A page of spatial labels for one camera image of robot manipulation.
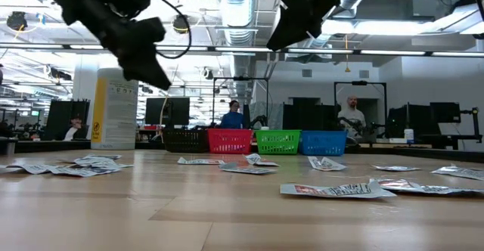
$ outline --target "woman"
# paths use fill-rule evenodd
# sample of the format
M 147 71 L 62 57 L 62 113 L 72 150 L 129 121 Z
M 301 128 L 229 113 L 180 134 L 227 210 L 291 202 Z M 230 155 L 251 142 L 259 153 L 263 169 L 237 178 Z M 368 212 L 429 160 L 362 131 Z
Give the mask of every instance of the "woman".
M 228 104 L 230 112 L 222 117 L 220 128 L 222 129 L 243 129 L 245 128 L 244 115 L 238 113 L 240 105 L 237 101 Z

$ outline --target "paper card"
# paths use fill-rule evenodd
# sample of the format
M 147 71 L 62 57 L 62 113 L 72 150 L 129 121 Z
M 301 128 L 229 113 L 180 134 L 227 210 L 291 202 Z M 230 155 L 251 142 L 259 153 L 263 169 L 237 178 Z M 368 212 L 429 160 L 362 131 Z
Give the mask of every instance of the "paper card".
M 464 169 L 456 166 L 442 167 L 440 169 L 433 171 L 432 173 L 440 174 L 440 175 L 453 175 L 453 176 L 458 176 L 463 178 L 472 178 L 472 179 L 484 181 L 484 171 Z
M 50 171 L 55 175 L 73 175 L 80 177 L 90 177 L 94 175 L 105 175 L 111 172 L 118 172 L 119 170 L 113 169 L 103 169 L 95 167 L 85 167 L 85 168 L 67 168 L 67 167 L 56 167 L 50 169 Z
M 306 195 L 325 198 L 380 198 L 396 195 L 382 189 L 378 181 L 370 179 L 370 183 L 346 184 L 338 187 L 315 187 L 300 184 L 281 185 L 281 194 Z
M 318 158 L 315 156 L 308 156 L 308 160 L 311 163 L 311 166 L 313 169 L 317 169 L 324 172 L 341 171 L 347 168 L 346 166 L 339 164 L 337 162 L 334 162 L 333 160 L 327 157 L 323 157 L 323 159 L 319 161 Z
M 254 165 L 254 166 L 273 166 L 273 167 L 281 167 L 279 164 L 277 163 L 271 163 L 271 162 L 266 162 L 266 161 L 263 161 L 263 158 L 261 158 L 260 155 L 258 155 L 257 153 L 253 153 L 249 156 L 245 156 L 245 159 L 247 160 L 247 162 L 250 164 L 250 165 Z
M 382 171 L 388 172 L 410 172 L 410 171 L 418 171 L 421 170 L 420 168 L 414 167 L 404 167 L 404 166 L 375 166 L 372 165 L 375 169 L 379 169 Z
M 227 163 L 219 166 L 222 171 L 226 172 L 239 172 L 247 173 L 251 175 L 265 175 L 268 173 L 276 172 L 273 169 L 259 169 L 259 168 L 238 168 L 236 163 Z
M 389 191 L 412 192 L 419 194 L 484 194 L 484 189 L 468 189 L 462 187 L 425 186 L 405 179 L 378 179 L 378 184 Z
M 24 169 L 26 172 L 33 174 L 33 175 L 40 175 L 42 173 L 50 172 L 50 169 L 55 168 L 56 166 L 53 165 L 45 165 L 45 164 L 18 164 L 18 165 L 8 165 L 5 168 L 21 168 Z
M 105 168 L 118 170 L 127 167 L 133 167 L 133 165 L 118 164 L 114 160 L 105 157 L 89 156 L 74 160 L 74 163 L 83 167 L 95 167 L 95 168 Z
M 180 157 L 178 164 L 184 165 L 221 165 L 225 164 L 223 160 L 186 160 Z
M 121 155 L 95 155 L 95 154 L 91 153 L 91 154 L 87 155 L 86 157 L 103 157 L 103 158 L 108 158 L 108 159 L 111 159 L 111 160 L 118 160 L 122 156 Z

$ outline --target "man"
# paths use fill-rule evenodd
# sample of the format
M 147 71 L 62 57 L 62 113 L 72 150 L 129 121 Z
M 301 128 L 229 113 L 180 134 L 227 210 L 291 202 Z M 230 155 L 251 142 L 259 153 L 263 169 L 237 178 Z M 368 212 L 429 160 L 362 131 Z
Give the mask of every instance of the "man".
M 69 128 L 57 135 L 56 140 L 72 141 L 75 138 L 85 139 L 86 135 L 86 129 L 82 127 L 82 120 L 78 114 L 70 120 Z
M 361 126 L 365 127 L 365 115 L 363 115 L 363 112 L 356 109 L 356 106 L 358 105 L 358 98 L 356 96 L 349 96 L 346 100 L 346 103 L 348 104 L 348 107 L 346 109 L 342 109 L 338 113 L 338 118 L 345 118 L 355 124 L 361 124 Z M 339 122 L 344 125 L 346 131 L 348 131 L 349 137 L 361 138 L 361 136 L 358 134 L 358 131 L 356 131 L 348 122 L 343 120 L 340 120 Z
M 228 104 L 230 107 L 230 112 L 222 117 L 222 123 L 220 128 L 222 129 L 242 129 L 245 128 L 244 125 L 244 115 L 238 113 L 240 104 L 237 101 L 231 101 Z

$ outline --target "white container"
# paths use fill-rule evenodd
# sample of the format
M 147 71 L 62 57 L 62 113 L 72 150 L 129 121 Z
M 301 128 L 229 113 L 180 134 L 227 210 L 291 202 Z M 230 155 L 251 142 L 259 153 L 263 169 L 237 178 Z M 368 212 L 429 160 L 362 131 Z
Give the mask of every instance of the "white container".
M 413 129 L 406 129 L 406 130 L 403 131 L 403 134 L 405 136 L 405 140 L 407 141 L 407 144 L 415 143 L 414 130 Z
M 120 68 L 100 69 L 92 117 L 91 149 L 134 150 L 138 81 L 126 81 Z

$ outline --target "wall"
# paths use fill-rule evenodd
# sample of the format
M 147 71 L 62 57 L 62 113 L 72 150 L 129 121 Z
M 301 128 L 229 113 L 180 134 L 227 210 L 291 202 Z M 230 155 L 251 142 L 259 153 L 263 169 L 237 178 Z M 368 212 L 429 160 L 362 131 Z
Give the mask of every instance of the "wall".
M 257 62 L 257 76 L 263 77 L 266 62 Z M 295 62 L 279 62 L 269 81 L 269 101 L 277 104 L 291 104 L 290 98 L 320 98 L 322 104 L 334 104 L 334 82 L 351 82 L 361 80 L 359 70 L 368 70 L 368 82 L 378 82 L 380 71 L 372 63 L 351 62 L 350 73 L 346 73 L 346 63 L 334 65 L 332 63 L 298 64 Z M 312 78 L 304 78 L 302 69 L 312 70 Z M 348 96 L 357 95 L 359 98 L 378 100 L 378 123 L 384 122 L 383 88 L 369 86 L 338 85 L 337 102 L 346 104 Z M 253 91 L 252 102 L 266 102 L 265 89 L 256 85 Z
M 458 102 L 461 110 L 484 108 L 483 59 L 399 57 L 380 68 L 380 79 L 388 82 L 389 107 L 401 107 L 407 102 L 425 105 L 430 102 Z M 482 112 L 479 113 L 479 121 L 482 134 Z M 462 115 L 462 123 L 456 127 L 462 135 L 472 135 L 472 116 Z M 461 150 L 484 151 L 484 146 L 475 141 L 464 141 L 464 145 L 459 145 Z

